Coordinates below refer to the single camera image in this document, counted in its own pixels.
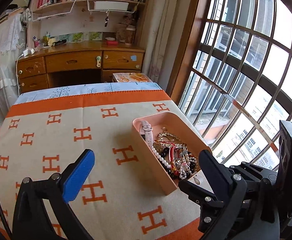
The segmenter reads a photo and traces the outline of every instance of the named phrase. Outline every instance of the small jar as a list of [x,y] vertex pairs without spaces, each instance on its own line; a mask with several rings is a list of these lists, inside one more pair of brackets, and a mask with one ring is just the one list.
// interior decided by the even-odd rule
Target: small jar
[[126,28],[125,45],[132,45],[134,42],[136,28]]

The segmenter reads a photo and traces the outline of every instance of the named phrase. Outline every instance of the wooden desk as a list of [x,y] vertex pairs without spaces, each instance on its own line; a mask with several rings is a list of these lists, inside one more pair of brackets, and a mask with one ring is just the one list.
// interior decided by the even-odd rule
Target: wooden desk
[[42,49],[18,61],[21,93],[88,83],[111,82],[113,73],[142,70],[145,50],[104,41],[83,41]]

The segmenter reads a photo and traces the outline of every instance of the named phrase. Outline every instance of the window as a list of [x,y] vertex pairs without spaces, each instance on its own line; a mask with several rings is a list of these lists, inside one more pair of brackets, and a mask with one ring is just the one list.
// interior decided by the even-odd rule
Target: window
[[276,169],[279,121],[292,120],[291,12],[281,0],[211,0],[196,53],[181,110],[218,162]]

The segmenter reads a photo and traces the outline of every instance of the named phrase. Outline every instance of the white watch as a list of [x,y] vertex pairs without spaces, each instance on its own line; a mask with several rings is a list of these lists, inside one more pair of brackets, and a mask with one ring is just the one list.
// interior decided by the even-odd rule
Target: white watch
[[153,128],[147,121],[142,121],[142,127],[139,129],[140,135],[145,135],[145,142],[149,147],[153,146]]

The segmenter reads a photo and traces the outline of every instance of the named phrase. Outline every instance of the cardboard box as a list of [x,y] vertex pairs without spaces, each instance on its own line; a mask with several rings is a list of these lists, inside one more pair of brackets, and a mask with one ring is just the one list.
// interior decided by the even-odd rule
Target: cardboard box
[[135,143],[138,145],[139,152],[142,153],[145,163],[147,163],[147,165],[149,166],[152,174],[159,182],[164,193],[166,195],[169,195],[177,189],[179,180],[171,179],[163,166],[159,163],[156,156],[147,146],[145,140],[139,134],[142,120],[149,122],[152,126],[154,139],[157,139],[158,134],[163,131],[162,127],[165,127],[169,133],[173,133],[178,136],[183,143],[187,144],[187,150],[193,153],[193,155],[197,159],[197,163],[198,155],[202,150],[209,150],[210,152],[212,152],[212,150],[176,114],[170,112],[162,112],[133,120],[132,137]]
[[143,73],[113,73],[113,82],[152,82]]

